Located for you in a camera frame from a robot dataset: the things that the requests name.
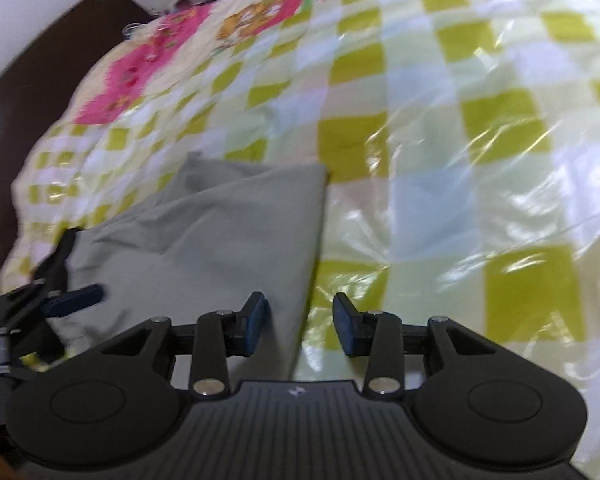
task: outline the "green checkered pattern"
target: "green checkered pattern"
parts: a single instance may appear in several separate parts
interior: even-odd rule
[[[190,151],[329,169],[297,378],[358,377],[331,319],[344,291],[507,344],[581,387],[600,426],[600,0],[304,0],[114,123],[53,127],[14,185],[2,290]],[[599,441],[576,456],[595,476]]]

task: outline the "wooden headboard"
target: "wooden headboard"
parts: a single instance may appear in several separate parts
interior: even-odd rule
[[[90,68],[123,40],[122,28],[150,19],[131,0],[82,0],[0,76],[0,268],[17,231],[10,186],[27,154]]]

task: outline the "black bracket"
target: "black bracket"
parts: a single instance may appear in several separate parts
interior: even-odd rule
[[[100,285],[66,291],[66,259],[79,231],[68,229],[62,234],[54,252],[33,273],[31,283],[0,296],[0,426],[5,423],[5,405],[13,389],[37,376],[20,358],[35,353],[51,364],[64,356],[64,345],[47,318],[68,316],[104,296]]]
[[[362,394],[401,399],[423,435],[449,455],[510,467],[573,455],[587,409],[567,381],[448,317],[403,325],[387,312],[359,312],[338,293],[333,322],[345,354],[369,357]],[[428,377],[409,395],[405,354],[421,354]]]
[[[197,324],[146,320],[18,387],[8,433],[28,455],[65,466],[115,462],[150,447],[192,402],[231,393],[226,359],[253,353],[268,307],[254,292],[240,312],[218,310]],[[180,354],[191,355],[188,394],[169,382]]]

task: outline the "bed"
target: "bed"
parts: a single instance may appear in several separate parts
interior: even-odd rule
[[[0,291],[192,151],[328,167],[298,380],[358,376],[336,292],[448,315],[580,389],[574,462],[600,478],[600,0],[221,0],[151,22],[30,152]]]

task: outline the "metal screw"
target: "metal screw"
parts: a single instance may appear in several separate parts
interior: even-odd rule
[[[376,394],[392,394],[400,389],[400,383],[391,377],[376,377],[368,382],[369,389]]]
[[[203,396],[214,396],[224,392],[224,383],[218,379],[200,379],[193,383],[193,391]]]

